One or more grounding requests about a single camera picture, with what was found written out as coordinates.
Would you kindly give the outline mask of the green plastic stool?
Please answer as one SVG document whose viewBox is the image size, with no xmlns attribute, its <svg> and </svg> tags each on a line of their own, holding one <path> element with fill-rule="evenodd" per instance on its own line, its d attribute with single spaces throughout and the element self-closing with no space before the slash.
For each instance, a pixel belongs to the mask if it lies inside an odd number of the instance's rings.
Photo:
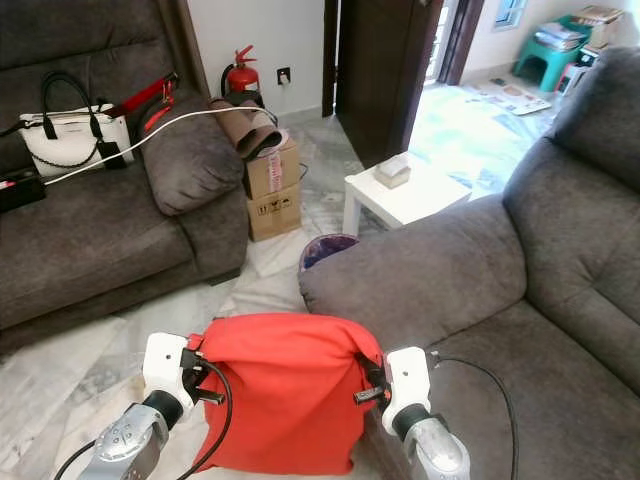
<svg viewBox="0 0 640 480">
<path fill-rule="evenodd" d="M 571 15 L 540 24 L 522 46 L 512 68 L 513 76 L 524 77 L 526 68 L 534 67 L 539 60 L 543 67 L 538 78 L 540 91 L 553 91 L 568 65 L 579 60 L 582 47 L 589 44 L 594 29 L 595 26 L 577 22 Z"/>
</svg>

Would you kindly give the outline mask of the white side table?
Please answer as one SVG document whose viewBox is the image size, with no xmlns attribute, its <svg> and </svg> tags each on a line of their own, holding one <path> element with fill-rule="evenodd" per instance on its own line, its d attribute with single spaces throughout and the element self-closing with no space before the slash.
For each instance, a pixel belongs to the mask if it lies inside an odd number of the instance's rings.
<svg viewBox="0 0 640 480">
<path fill-rule="evenodd" d="M 371 166 L 364 172 L 346 177 L 342 232 L 357 236 L 364 209 L 370 210 L 387 227 L 396 229 L 449 206 L 462 204 L 470 197 L 470 188 L 416 155 L 413 155 L 410 180 L 394 189 L 376 182 Z"/>
</svg>

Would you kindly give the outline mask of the beige tissue box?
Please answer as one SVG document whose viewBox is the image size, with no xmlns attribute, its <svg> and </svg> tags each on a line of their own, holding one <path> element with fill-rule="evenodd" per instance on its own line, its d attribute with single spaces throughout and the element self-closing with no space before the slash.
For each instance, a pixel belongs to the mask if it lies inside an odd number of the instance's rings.
<svg viewBox="0 0 640 480">
<path fill-rule="evenodd" d="M 389 157 L 388 160 L 372 168 L 372 177 L 374 177 L 376 182 L 379 182 L 381 186 L 388 189 L 402 186 L 402 184 L 408 182 L 411 178 L 412 160 L 413 155 L 411 152 L 402 152 L 402 154 Z"/>
</svg>

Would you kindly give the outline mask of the red pillow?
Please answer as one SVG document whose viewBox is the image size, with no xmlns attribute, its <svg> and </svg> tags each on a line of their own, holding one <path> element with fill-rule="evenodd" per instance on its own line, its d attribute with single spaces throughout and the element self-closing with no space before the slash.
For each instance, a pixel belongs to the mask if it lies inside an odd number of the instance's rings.
<svg viewBox="0 0 640 480">
<path fill-rule="evenodd" d="M 209 433 L 193 466 L 276 475 L 346 475 L 370 404 L 355 394 L 369 388 L 356 355 L 384 365 L 384 352 L 365 326 L 317 314 L 219 317 L 189 348 L 227 375 L 234 413 L 227 439 L 209 461 L 196 460 L 223 428 L 224 404 L 206 403 Z"/>
</svg>

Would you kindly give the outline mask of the purple waste bin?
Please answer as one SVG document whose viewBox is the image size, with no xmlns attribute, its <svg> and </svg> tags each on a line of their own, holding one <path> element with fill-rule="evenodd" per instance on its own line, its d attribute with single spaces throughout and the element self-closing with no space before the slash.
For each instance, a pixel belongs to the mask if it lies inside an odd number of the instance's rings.
<svg viewBox="0 0 640 480">
<path fill-rule="evenodd" d="M 300 256 L 300 273 L 306 271 L 316 264 L 316 262 L 328 259 L 334 253 L 348 250 L 358 243 L 358 237 L 348 236 L 348 234 L 335 233 L 317 236 L 303 247 Z"/>
</svg>

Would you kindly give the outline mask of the red fire extinguisher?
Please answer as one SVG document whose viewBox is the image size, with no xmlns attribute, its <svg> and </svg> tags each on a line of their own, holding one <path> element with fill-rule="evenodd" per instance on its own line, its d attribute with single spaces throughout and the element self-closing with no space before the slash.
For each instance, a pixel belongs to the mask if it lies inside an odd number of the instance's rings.
<svg viewBox="0 0 640 480">
<path fill-rule="evenodd" d="M 260 93 L 260 78 L 250 65 L 255 59 L 250 58 L 252 45 L 236 50 L 236 59 L 227 65 L 220 77 L 220 93 L 224 97 L 233 93 Z"/>
</svg>

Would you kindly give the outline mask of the dark wooden door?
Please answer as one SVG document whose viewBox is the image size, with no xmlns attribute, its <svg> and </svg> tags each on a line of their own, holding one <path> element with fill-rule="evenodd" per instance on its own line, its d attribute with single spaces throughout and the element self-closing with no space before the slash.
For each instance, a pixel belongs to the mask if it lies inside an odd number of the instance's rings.
<svg viewBox="0 0 640 480">
<path fill-rule="evenodd" d="M 365 168 L 410 146 L 444 0 L 340 0 L 335 114 Z"/>
</svg>

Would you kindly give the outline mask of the plain cardboard box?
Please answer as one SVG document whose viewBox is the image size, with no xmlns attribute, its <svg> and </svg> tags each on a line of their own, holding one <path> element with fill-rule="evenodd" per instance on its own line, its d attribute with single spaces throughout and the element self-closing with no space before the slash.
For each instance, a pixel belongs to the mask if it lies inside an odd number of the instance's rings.
<svg viewBox="0 0 640 480">
<path fill-rule="evenodd" d="M 300 184 L 247 201 L 250 238 L 253 242 L 301 228 Z"/>
</svg>

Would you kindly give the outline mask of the brown boots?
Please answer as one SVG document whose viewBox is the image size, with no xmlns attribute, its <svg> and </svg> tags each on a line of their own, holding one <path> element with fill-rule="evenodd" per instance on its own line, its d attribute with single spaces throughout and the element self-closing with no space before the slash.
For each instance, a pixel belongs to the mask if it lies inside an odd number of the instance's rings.
<svg viewBox="0 0 640 480">
<path fill-rule="evenodd" d="M 278 128 L 273 115 L 270 111 L 260 110 L 259 93 L 229 93 L 223 99 L 212 100 L 210 108 L 256 108 L 214 114 L 216 122 L 243 160 L 256 159 L 262 151 L 278 147 L 284 142 L 284 134 Z"/>
</svg>

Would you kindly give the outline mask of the grey-brown fabric two-seat sofa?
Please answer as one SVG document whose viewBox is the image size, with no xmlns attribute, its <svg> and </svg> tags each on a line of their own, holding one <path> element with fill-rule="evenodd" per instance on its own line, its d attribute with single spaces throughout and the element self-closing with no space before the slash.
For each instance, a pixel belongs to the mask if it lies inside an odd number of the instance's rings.
<svg viewBox="0 0 640 480">
<path fill-rule="evenodd" d="M 609 47 L 498 195 L 300 274 L 314 314 L 421 347 L 472 480 L 640 480 L 640 47 Z"/>
</svg>

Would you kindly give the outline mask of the printed papers on floor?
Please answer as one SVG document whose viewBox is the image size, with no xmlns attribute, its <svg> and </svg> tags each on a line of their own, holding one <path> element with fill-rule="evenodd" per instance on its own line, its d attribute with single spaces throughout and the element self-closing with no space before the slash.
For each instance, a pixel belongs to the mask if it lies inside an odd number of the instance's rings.
<svg viewBox="0 0 640 480">
<path fill-rule="evenodd" d="M 540 111 L 552 108 L 552 102 L 525 90 L 520 84 L 508 81 L 508 79 L 484 79 L 484 81 L 466 84 L 466 88 L 479 96 L 481 100 L 492 102 L 498 108 L 515 115 L 540 113 Z"/>
</svg>

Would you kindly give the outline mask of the black flat device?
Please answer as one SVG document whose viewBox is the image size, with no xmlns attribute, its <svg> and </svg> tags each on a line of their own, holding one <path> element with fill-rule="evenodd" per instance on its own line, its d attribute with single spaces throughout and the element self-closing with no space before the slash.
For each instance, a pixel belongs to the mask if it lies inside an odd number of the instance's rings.
<svg viewBox="0 0 640 480">
<path fill-rule="evenodd" d="M 0 211 L 9 212 L 19 207 L 44 200 L 45 183 L 35 166 L 1 175 Z"/>
</svg>

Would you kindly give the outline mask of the cardboard box with red tape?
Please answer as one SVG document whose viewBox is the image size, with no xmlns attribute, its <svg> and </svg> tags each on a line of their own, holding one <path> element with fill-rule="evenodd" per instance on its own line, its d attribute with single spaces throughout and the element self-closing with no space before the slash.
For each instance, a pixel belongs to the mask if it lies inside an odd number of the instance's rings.
<svg viewBox="0 0 640 480">
<path fill-rule="evenodd" d="M 291 134 L 282 133 L 278 146 L 264 148 L 244 164 L 244 188 L 250 198 L 296 186 L 301 179 L 300 151 Z"/>
</svg>

